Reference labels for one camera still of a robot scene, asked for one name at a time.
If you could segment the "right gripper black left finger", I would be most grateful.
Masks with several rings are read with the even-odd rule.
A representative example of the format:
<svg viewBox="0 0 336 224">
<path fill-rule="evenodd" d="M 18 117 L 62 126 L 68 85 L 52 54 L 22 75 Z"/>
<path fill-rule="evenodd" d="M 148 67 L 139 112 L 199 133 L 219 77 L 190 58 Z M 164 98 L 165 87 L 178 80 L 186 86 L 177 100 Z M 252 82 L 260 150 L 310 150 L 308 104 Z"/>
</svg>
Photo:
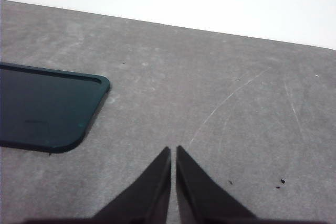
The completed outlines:
<svg viewBox="0 0 336 224">
<path fill-rule="evenodd" d="M 97 223 L 166 223 L 171 192 L 171 150 L 162 149 L 144 172 L 98 211 Z"/>
</svg>

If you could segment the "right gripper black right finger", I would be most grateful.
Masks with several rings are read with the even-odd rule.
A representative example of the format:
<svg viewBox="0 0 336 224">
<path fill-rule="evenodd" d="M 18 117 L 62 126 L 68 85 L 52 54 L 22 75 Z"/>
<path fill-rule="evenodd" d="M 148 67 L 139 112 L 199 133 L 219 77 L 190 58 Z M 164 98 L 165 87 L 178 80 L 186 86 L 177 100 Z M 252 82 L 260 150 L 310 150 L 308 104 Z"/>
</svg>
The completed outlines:
<svg viewBox="0 0 336 224">
<path fill-rule="evenodd" d="M 217 185 L 182 147 L 176 148 L 176 191 L 182 223 L 253 223 L 258 217 Z"/>
</svg>

